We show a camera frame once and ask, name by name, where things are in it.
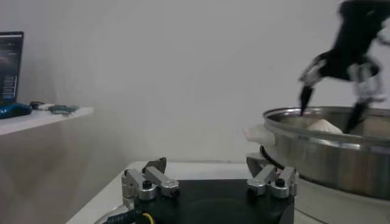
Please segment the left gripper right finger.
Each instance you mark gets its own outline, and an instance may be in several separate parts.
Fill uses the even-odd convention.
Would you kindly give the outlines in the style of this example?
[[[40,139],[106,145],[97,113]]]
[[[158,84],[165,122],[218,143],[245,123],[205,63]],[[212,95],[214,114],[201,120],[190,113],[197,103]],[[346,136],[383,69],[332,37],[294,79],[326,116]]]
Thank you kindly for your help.
[[[247,180],[247,189],[256,196],[270,193],[274,198],[297,195],[299,173],[293,167],[279,169],[264,158],[246,157],[252,178]]]

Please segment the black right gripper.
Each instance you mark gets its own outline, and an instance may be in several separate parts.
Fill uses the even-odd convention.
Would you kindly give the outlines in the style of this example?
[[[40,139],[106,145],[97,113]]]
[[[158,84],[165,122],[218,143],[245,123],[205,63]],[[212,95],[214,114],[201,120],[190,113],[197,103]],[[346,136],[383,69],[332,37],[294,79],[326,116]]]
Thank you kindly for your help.
[[[323,77],[354,83],[356,103],[344,128],[349,134],[364,121],[373,103],[385,101],[380,66],[367,52],[383,21],[389,18],[389,1],[344,1],[339,8],[342,23],[333,47],[318,55],[303,70],[299,81],[300,115],[303,116],[314,91]]]

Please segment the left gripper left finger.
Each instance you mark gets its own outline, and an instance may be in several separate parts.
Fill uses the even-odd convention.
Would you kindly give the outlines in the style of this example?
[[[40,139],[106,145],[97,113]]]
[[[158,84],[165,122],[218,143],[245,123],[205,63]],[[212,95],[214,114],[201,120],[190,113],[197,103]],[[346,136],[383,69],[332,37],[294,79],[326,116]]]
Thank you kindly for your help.
[[[177,180],[165,175],[166,165],[167,159],[162,157],[147,162],[140,172],[126,169],[121,175],[123,199],[149,201],[157,197],[157,191],[162,197],[177,198],[180,185]]]

